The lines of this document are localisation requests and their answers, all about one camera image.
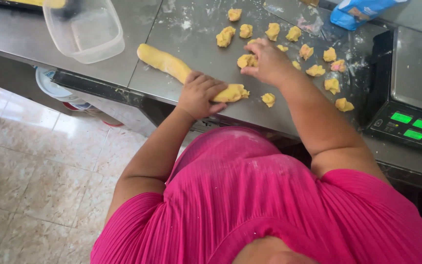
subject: pink ribbed top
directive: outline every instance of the pink ribbed top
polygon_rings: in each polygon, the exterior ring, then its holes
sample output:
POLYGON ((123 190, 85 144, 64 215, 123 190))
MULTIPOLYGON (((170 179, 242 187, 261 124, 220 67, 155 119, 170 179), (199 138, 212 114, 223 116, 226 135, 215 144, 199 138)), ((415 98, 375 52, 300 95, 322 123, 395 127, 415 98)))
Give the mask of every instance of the pink ribbed top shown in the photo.
POLYGON ((392 187, 345 169, 319 180, 257 132, 237 127, 194 140, 164 195, 126 201, 91 263, 231 263, 269 235, 320 263, 422 263, 422 219, 392 187))

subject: tile floor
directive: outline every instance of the tile floor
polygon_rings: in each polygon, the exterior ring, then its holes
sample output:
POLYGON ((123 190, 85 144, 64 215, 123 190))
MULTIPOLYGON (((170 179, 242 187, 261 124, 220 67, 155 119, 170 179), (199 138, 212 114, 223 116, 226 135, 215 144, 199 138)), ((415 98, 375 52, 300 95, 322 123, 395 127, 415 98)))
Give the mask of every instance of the tile floor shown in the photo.
POLYGON ((0 89, 0 264, 89 263, 116 180, 144 141, 0 89))

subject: blue flour bag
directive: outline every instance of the blue flour bag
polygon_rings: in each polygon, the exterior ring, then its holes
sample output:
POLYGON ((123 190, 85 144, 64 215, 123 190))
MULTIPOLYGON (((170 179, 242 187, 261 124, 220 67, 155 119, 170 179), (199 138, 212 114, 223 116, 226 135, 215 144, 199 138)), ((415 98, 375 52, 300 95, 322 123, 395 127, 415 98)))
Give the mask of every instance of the blue flour bag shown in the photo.
POLYGON ((408 0, 344 0, 331 13, 330 21, 347 30, 376 18, 385 9, 408 0))

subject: white bucket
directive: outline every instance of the white bucket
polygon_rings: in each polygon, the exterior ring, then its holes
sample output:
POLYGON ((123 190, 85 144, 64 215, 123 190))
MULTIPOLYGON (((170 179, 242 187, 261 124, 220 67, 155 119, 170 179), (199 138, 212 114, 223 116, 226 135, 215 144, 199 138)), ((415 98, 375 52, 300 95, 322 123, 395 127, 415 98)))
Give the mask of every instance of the white bucket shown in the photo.
POLYGON ((52 82, 53 75, 55 75, 55 71, 37 67, 37 70, 35 71, 35 80, 44 93, 50 95, 54 99, 60 100, 61 102, 72 104, 87 103, 83 99, 80 99, 72 94, 70 91, 52 82))

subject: clear plastic container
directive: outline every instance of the clear plastic container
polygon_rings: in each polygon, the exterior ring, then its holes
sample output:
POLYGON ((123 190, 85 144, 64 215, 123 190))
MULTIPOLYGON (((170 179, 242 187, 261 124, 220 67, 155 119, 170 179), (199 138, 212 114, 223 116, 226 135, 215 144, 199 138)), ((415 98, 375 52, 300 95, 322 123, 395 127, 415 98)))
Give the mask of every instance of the clear plastic container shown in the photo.
POLYGON ((99 62, 125 49, 110 0, 45 0, 43 13, 56 48, 81 63, 99 62))

